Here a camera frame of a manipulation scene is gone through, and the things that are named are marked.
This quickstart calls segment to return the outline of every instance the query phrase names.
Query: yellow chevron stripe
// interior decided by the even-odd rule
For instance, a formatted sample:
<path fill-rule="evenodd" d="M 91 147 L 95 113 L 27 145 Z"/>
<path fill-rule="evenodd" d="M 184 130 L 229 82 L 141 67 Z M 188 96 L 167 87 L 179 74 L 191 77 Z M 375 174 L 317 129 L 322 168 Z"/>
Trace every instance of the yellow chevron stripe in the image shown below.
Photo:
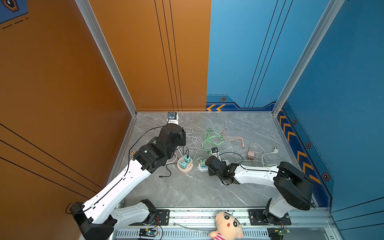
<path fill-rule="evenodd" d="M 305 167 L 308 167 L 313 170 L 313 167 L 309 165 L 308 163 L 303 162 L 303 173 L 305 174 Z"/>
<path fill-rule="evenodd" d="M 301 156 L 304 156 L 304 157 L 307 157 L 307 155 L 303 152 L 300 152 L 300 151 L 297 151 L 297 161 L 300 162 L 299 158 L 300 158 L 300 155 Z"/>
<path fill-rule="evenodd" d="M 220 107 L 216 108 L 217 111 L 221 111 L 220 108 L 224 107 L 225 104 L 221 105 Z"/>
<path fill-rule="evenodd" d="M 284 126 L 283 131 L 284 131 L 284 133 L 285 133 L 285 127 L 290 127 L 291 125 L 289 125 L 288 123 L 284 123 L 283 126 Z"/>
<path fill-rule="evenodd" d="M 281 119 L 282 119 L 282 118 L 285 118 L 285 119 L 286 119 L 285 116 L 280 116 L 280 125 L 281 125 Z"/>
<path fill-rule="evenodd" d="M 296 134 L 295 134 L 294 132 L 289 132 L 289 131 L 288 131 L 288 137 L 287 137 L 288 142 L 289 142 L 289 136 L 290 136 L 290 135 L 292 135 L 292 136 L 296 136 Z"/>
<path fill-rule="evenodd" d="M 207 108 L 208 111 L 212 111 L 211 108 L 215 106 L 216 104 L 212 104 L 209 108 Z"/>
<path fill-rule="evenodd" d="M 315 178 L 315 177 L 314 177 L 314 176 L 312 176 L 311 174 L 310 174 L 310 179 L 312 179 L 312 180 L 316 181 L 318 184 L 320 184 L 320 185 L 321 185 L 321 182 L 320 182 L 320 180 L 319 180 L 319 179 L 317 179 L 317 178 Z"/>

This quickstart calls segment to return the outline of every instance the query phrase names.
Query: stuffed doll head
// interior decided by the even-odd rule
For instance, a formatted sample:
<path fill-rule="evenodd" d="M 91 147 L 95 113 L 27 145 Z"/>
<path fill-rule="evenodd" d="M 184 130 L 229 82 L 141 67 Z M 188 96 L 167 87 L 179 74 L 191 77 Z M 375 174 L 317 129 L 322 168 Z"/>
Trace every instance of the stuffed doll head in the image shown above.
<path fill-rule="evenodd" d="M 215 240 L 234 240 L 243 237 L 243 229 L 239 221 L 227 212 L 219 212 L 216 215 L 217 231 L 209 233 L 209 237 Z"/>

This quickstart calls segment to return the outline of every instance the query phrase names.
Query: gray marble surface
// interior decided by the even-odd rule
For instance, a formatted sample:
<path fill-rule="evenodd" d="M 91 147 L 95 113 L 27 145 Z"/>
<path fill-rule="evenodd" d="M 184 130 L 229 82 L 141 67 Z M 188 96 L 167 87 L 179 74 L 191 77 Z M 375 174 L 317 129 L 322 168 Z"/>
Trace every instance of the gray marble surface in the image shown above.
<path fill-rule="evenodd" d="M 130 137 L 124 159 L 119 167 L 121 171 L 128 163 L 129 149 L 137 139 L 148 129 L 164 125 L 166 123 L 166 113 L 139 113 L 134 125 L 134 130 Z M 221 131 L 223 127 L 227 128 L 228 136 L 241 136 L 244 138 L 245 151 L 248 151 L 251 142 L 260 144 L 267 152 L 271 152 L 273 147 L 279 149 L 278 154 L 265 155 L 266 161 L 272 164 L 279 164 L 281 161 L 292 163 L 283 140 L 279 134 L 280 129 L 273 122 L 271 113 L 267 112 L 241 112 L 241 113 L 180 113 L 179 125 L 189 127 L 192 120 L 193 133 L 190 136 L 198 137 L 204 140 L 204 134 L 213 127 Z M 158 136 L 159 129 L 149 131 L 142 139 L 132 148 L 137 151 L 138 148 L 146 144 L 150 139 Z M 231 142 L 232 147 L 226 151 L 233 151 L 241 154 L 246 159 L 246 153 L 242 151 L 241 140 Z M 219 151 L 227 148 L 229 145 L 223 143 L 219 146 Z M 253 151 L 261 151 L 260 148 L 252 145 Z M 193 159 L 203 157 L 207 159 L 209 156 L 205 151 L 191 151 L 189 154 Z M 238 155 L 224 154 L 221 156 L 223 160 L 228 159 L 229 162 L 241 160 Z M 181 173 L 176 169 L 176 164 L 168 165 L 172 172 L 170 177 L 159 178 L 159 175 L 169 175 L 165 167 L 158 168 L 147 179 L 139 183 L 133 191 L 125 197 L 125 206 L 138 203 L 142 199 L 149 199 L 156 207 L 225 207 L 225 206 L 265 206 L 268 199 L 278 194 L 278 191 L 272 187 L 258 184 L 231 184 L 223 185 L 218 177 L 209 176 L 208 172 L 200 172 L 196 169 L 197 163 L 194 165 L 192 172 L 188 174 Z"/>

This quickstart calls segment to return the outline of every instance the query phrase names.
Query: aluminum frame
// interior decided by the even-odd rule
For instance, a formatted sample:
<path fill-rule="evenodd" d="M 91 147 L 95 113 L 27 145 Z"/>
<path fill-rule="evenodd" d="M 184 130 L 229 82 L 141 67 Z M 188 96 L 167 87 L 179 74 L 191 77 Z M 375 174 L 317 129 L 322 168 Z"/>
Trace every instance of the aluminum frame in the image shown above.
<path fill-rule="evenodd" d="M 127 105 L 127 108 L 129 109 L 129 112 L 132 116 L 135 116 L 137 113 L 136 107 L 132 101 L 131 96 L 129 95 L 127 86 L 123 80 L 123 77 L 121 76 L 116 61 L 113 58 L 111 49 L 108 46 L 107 40 L 104 37 L 101 27 L 96 19 L 95 13 L 92 10 L 91 4 L 88 0 L 75 0 L 75 2 L 79 7 L 81 14 L 83 15 L 85 22 L 87 23 L 89 31 L 91 32 L 109 71 L 111 72 L 116 86 L 118 87 L 120 94 L 123 97 L 125 104 Z"/>
<path fill-rule="evenodd" d="M 169 209 L 169 225 L 166 228 L 216 228 L 216 214 L 226 211 L 236 217 L 242 224 L 242 228 L 265 228 L 265 225 L 252 226 L 249 220 L 249 209 L 261 209 L 265 207 L 170 207 L 157 208 Z M 294 209 L 289 211 L 292 225 L 289 228 L 336 228 L 331 214 L 325 207 L 311 208 L 308 211 Z M 135 228 L 137 226 L 126 226 L 124 228 Z M 268 225 L 268 228 L 280 228 L 280 225 Z"/>
<path fill-rule="evenodd" d="M 304 69 L 307 67 L 308 62 L 312 58 L 325 33 L 328 31 L 328 28 L 330 27 L 331 23 L 339 12 L 344 1 L 345 0 L 330 0 L 330 2 L 328 3 L 327 8 L 321 16 L 320 21 L 316 25 L 316 28 L 311 35 L 311 38 L 309 39 L 303 53 L 301 54 L 299 61 L 293 69 L 291 76 L 288 78 L 287 83 L 285 84 L 279 98 L 276 101 L 275 106 L 272 109 L 272 114 L 274 116 L 277 116 L 277 114 L 279 114 L 280 109 L 283 107 L 285 101 L 291 94 L 293 88 L 295 87 Z"/>
<path fill-rule="evenodd" d="M 121 143 L 119 153 L 115 159 L 115 163 L 113 164 L 111 173 L 109 174 L 107 184 L 110 183 L 119 173 L 119 166 L 124 158 L 125 151 L 128 146 L 129 139 L 131 138 L 131 134 L 133 132 L 133 127 L 135 126 L 136 123 L 136 116 L 132 116 L 131 121 L 129 122 L 127 131 L 125 133 L 124 139 Z"/>

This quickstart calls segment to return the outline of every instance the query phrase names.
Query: round power strip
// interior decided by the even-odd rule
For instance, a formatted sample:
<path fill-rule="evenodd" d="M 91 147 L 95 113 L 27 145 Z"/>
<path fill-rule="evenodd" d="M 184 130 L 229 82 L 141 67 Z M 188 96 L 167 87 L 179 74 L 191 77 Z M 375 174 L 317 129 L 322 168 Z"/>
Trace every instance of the round power strip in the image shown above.
<path fill-rule="evenodd" d="M 193 169 L 193 161 L 192 161 L 192 158 L 191 158 L 191 161 L 189 163 L 187 163 L 187 168 L 186 169 L 183 169 L 182 167 L 180 167 L 180 162 L 183 161 L 184 159 L 181 157 L 179 158 L 179 160 L 177 161 L 177 168 L 179 169 L 180 172 L 183 172 L 183 173 L 189 173 L 190 171 L 192 171 Z"/>

